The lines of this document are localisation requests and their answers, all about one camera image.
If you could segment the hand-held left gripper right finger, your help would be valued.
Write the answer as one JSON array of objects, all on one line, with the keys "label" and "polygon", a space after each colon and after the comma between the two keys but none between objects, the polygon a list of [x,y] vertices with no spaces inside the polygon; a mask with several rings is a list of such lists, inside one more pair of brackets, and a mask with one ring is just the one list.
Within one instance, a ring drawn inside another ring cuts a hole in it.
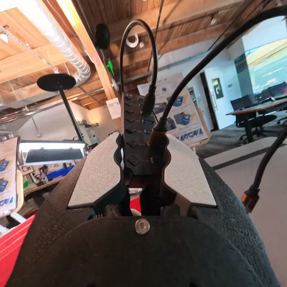
[{"label": "hand-held left gripper right finger", "polygon": [[182,216],[190,215],[192,207],[217,208],[198,156],[171,134],[166,136],[163,161],[163,202],[179,206]]}]

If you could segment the black disc-top stand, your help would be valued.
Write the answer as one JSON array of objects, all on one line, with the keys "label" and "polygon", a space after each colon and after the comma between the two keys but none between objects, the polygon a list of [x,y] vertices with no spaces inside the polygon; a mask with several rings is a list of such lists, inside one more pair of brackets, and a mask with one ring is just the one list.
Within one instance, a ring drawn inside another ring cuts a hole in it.
[{"label": "black disc-top stand", "polygon": [[37,83],[37,86],[44,91],[49,91],[49,92],[58,91],[60,93],[63,103],[66,107],[66,110],[74,126],[74,129],[77,133],[77,136],[80,141],[84,142],[83,135],[79,129],[77,121],[74,117],[74,114],[71,110],[71,107],[64,93],[65,90],[72,89],[76,85],[75,78],[68,74],[48,74],[48,75],[40,77],[36,83]]}]

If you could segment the silver air duct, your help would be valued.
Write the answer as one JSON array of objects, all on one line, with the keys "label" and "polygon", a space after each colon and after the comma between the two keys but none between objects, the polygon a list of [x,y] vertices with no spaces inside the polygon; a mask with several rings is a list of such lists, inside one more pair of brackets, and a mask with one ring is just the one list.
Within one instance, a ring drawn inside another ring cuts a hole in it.
[{"label": "silver air duct", "polygon": [[58,51],[76,68],[76,85],[81,85],[91,75],[91,69],[76,46],[54,19],[52,13],[37,0],[17,1],[17,8],[54,45]]}]

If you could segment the black office chair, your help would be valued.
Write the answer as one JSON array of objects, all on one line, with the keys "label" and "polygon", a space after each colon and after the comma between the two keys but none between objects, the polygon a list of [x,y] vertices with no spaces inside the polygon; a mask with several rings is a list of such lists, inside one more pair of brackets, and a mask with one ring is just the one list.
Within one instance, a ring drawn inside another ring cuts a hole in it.
[{"label": "black office chair", "polygon": [[[234,111],[238,111],[252,107],[253,103],[250,100],[249,95],[245,95],[244,97],[232,100],[231,105]],[[243,134],[240,137],[240,140],[243,140],[244,145],[249,143],[249,138],[253,137],[254,135],[256,135],[257,137],[265,136],[263,126],[277,119],[277,116],[275,116],[274,114],[271,115],[263,114],[261,116],[257,116],[256,112],[239,114],[236,115],[235,117],[236,117],[235,124],[236,127],[238,128],[246,128],[246,123],[247,122],[249,123],[250,133],[247,134],[246,132],[246,134]]]}]

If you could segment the white paper notice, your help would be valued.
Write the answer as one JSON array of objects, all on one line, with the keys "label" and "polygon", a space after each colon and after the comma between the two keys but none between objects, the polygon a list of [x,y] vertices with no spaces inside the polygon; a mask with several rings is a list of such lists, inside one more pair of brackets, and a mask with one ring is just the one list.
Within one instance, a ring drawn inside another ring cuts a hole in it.
[{"label": "white paper notice", "polygon": [[108,107],[112,120],[115,120],[121,117],[121,106],[120,106],[119,99],[117,97],[107,100],[106,105]]}]

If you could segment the red plastic bin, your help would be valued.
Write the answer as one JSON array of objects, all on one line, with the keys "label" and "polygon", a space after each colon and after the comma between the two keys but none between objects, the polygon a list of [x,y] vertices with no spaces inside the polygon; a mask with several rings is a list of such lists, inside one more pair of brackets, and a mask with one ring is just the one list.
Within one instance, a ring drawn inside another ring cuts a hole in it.
[{"label": "red plastic bin", "polygon": [[[131,199],[130,208],[133,216],[141,216],[139,196]],[[34,218],[35,212],[28,218],[27,221],[21,223],[13,231],[10,231],[7,235],[3,235],[1,237],[1,286],[6,286],[6,283],[15,266],[23,241]],[[139,275],[143,275],[143,278],[149,277],[149,275],[146,275],[147,271],[144,270],[143,267],[137,267],[138,277]],[[134,276],[136,275],[135,270],[131,271],[131,274]]]}]

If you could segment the led light panel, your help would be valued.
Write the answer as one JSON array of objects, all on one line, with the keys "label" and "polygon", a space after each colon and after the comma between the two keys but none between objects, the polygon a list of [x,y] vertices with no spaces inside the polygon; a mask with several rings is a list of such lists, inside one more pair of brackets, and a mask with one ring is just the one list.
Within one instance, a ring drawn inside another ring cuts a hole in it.
[{"label": "led light panel", "polygon": [[87,144],[82,141],[21,141],[23,166],[49,165],[81,160],[86,156]]}]

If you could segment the black usb hub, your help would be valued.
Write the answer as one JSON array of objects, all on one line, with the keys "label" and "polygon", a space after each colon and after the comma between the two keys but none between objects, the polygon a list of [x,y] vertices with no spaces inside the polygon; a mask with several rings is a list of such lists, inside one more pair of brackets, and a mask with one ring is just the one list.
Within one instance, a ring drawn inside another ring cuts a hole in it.
[{"label": "black usb hub", "polygon": [[148,144],[157,121],[154,112],[142,115],[143,100],[144,96],[128,92],[122,94],[123,174],[129,188],[149,188],[159,192],[164,148]]}]

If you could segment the office desk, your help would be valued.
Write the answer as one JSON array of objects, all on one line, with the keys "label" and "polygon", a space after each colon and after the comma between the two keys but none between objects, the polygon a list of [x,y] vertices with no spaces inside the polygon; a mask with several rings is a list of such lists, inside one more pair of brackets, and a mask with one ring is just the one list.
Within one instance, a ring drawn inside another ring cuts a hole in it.
[{"label": "office desk", "polygon": [[273,121],[272,115],[267,115],[267,112],[276,112],[281,107],[286,107],[286,97],[280,100],[270,101],[262,104],[257,104],[248,108],[241,108],[239,110],[227,113],[226,116],[232,115],[236,117],[235,124],[237,127],[243,127],[245,134],[239,139],[243,144],[254,141],[254,136],[265,136],[264,125]]}]

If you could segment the wooden support post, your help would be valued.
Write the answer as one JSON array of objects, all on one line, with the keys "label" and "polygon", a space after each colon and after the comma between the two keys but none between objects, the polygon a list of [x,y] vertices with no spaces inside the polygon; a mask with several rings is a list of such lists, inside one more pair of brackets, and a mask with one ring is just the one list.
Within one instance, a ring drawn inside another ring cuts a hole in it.
[{"label": "wooden support post", "polygon": [[46,8],[66,32],[73,44],[79,49],[85,60],[90,64],[91,75],[79,88],[75,95],[82,98],[75,100],[69,96],[71,103],[85,108],[88,121],[98,123],[100,140],[108,134],[119,130],[120,121],[112,120],[106,101],[117,97],[118,91],[112,86],[112,75],[102,62],[102,54],[98,53],[92,41],[90,31],[82,11],[80,1],[43,1]]}]

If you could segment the blue plastic bin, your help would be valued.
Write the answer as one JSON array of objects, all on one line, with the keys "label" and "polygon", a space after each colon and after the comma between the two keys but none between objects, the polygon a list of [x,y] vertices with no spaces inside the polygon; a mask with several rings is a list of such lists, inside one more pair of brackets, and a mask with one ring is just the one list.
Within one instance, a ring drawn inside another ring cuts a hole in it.
[{"label": "blue plastic bin", "polygon": [[56,171],[53,171],[51,173],[48,173],[46,175],[47,179],[50,181],[54,178],[57,178],[57,177],[64,177],[66,176],[72,169],[74,168],[74,166],[70,166],[70,167],[63,167],[62,169],[59,169],[59,170],[56,170]]}]

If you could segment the dark phone pictogram sign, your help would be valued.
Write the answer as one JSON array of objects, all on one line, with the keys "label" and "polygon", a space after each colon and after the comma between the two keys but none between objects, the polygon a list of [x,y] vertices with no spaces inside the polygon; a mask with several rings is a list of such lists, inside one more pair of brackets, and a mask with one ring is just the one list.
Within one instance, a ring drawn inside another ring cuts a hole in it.
[{"label": "dark phone pictogram sign", "polygon": [[223,94],[220,78],[212,79],[212,85],[214,88],[216,99],[223,98],[224,94]]}]

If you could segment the printed instruction sheet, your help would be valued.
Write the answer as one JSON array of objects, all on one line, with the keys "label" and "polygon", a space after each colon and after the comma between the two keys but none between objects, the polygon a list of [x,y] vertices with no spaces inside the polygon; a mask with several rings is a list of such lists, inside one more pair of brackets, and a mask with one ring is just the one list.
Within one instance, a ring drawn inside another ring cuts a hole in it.
[{"label": "printed instruction sheet", "polygon": [[[183,75],[174,74],[160,77],[156,82],[154,113],[159,120],[169,102],[173,92],[183,80]],[[179,93],[167,117],[167,132],[194,149],[203,141],[209,139],[205,121],[198,114],[187,87]]]},{"label": "printed instruction sheet", "polygon": [[0,143],[0,217],[18,212],[23,205],[23,175],[18,169],[20,137]]}]

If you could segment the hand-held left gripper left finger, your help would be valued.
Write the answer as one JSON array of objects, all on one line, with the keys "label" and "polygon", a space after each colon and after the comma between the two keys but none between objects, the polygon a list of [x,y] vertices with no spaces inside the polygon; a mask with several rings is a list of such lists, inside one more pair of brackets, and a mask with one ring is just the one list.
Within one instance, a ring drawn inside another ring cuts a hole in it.
[{"label": "hand-held left gripper left finger", "polygon": [[105,209],[107,205],[118,205],[124,200],[126,184],[121,146],[122,136],[114,132],[86,157],[68,208]]}]

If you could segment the green exit sign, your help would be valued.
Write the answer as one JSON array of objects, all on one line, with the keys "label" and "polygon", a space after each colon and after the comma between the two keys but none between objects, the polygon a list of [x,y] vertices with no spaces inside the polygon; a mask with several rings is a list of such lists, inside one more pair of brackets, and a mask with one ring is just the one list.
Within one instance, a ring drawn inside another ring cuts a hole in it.
[{"label": "green exit sign", "polygon": [[114,77],[114,71],[113,71],[113,64],[110,59],[104,59],[104,64],[106,65],[107,69],[111,72],[112,76]]}]

